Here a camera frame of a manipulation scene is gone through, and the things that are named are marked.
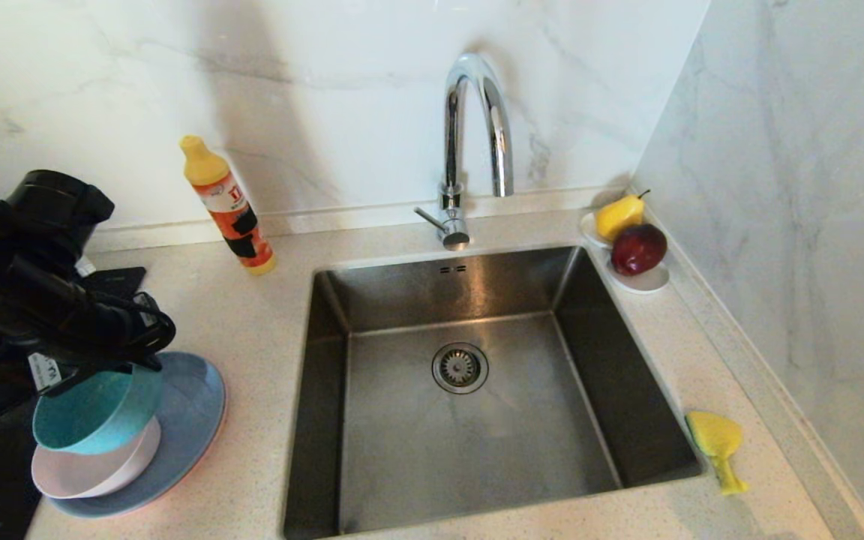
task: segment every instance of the dish soap bottle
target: dish soap bottle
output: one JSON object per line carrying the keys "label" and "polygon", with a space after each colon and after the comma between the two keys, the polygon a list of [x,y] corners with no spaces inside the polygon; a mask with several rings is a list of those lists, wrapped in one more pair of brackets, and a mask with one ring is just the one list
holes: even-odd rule
{"label": "dish soap bottle", "polygon": [[258,229],[258,218],[229,164],[209,151],[202,137],[183,136],[178,146],[185,153],[185,178],[219,226],[229,249],[255,276],[272,270],[275,253]]}

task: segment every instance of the faucet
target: faucet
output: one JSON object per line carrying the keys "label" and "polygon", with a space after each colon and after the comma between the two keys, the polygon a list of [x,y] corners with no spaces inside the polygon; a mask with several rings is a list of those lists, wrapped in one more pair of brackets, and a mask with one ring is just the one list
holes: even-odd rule
{"label": "faucet", "polygon": [[514,192],[512,178],[512,136],[509,132],[509,114],[498,89],[497,77],[489,64],[476,54],[463,54],[452,65],[445,80],[445,178],[439,184],[439,218],[429,215],[418,206],[421,215],[438,230],[439,240],[447,250],[459,251],[469,245],[469,230],[462,209],[462,182],[458,181],[458,156],[462,146],[460,113],[463,96],[468,85],[482,102],[489,132],[491,165],[493,165],[493,195],[508,197]]}

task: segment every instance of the sink basin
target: sink basin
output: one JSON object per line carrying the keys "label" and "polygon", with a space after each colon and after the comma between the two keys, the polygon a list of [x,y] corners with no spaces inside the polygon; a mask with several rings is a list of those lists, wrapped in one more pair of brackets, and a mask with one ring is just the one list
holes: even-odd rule
{"label": "sink basin", "polygon": [[343,268],[313,280],[290,540],[700,472],[580,247]]}

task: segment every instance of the marble backsplash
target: marble backsplash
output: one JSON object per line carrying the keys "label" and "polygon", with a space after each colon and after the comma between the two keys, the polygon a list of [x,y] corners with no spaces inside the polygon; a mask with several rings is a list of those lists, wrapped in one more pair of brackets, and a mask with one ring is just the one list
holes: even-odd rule
{"label": "marble backsplash", "polygon": [[[0,198],[54,168],[109,194],[110,228],[206,219],[177,146],[193,133],[264,215],[431,201],[446,72],[470,50],[504,86],[519,194],[621,188],[707,4],[0,0]],[[472,195],[490,193],[478,107]]]}
{"label": "marble backsplash", "polygon": [[634,187],[864,499],[864,2],[713,1]]}

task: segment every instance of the drain strainer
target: drain strainer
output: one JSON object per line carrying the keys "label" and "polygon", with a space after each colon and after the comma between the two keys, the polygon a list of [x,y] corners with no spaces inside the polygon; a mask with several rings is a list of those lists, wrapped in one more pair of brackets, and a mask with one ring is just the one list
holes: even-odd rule
{"label": "drain strainer", "polygon": [[469,394],[486,382],[489,360],[477,346],[449,343],[435,353],[432,376],[443,390],[453,394]]}

